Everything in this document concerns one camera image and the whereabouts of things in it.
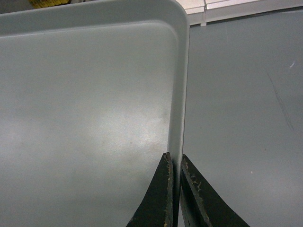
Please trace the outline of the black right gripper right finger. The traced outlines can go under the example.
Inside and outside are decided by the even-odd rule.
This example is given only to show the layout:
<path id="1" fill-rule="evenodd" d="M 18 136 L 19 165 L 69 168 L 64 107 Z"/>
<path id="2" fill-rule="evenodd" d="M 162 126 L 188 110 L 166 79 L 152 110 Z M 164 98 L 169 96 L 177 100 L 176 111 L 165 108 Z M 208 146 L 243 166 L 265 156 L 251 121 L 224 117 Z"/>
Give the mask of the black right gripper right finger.
<path id="1" fill-rule="evenodd" d="M 191 160 L 184 154 L 181 161 L 180 204 L 187 227 L 247 227 Z"/>

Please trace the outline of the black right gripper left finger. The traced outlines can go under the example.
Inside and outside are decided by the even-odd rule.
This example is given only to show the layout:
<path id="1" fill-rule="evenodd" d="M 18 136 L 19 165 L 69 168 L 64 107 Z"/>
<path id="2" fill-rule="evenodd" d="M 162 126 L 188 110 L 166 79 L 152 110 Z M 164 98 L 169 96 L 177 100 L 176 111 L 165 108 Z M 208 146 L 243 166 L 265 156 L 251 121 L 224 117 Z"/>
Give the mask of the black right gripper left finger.
<path id="1" fill-rule="evenodd" d="M 170 153 L 163 153 L 146 194 L 128 227 L 173 226 L 174 172 Z"/>

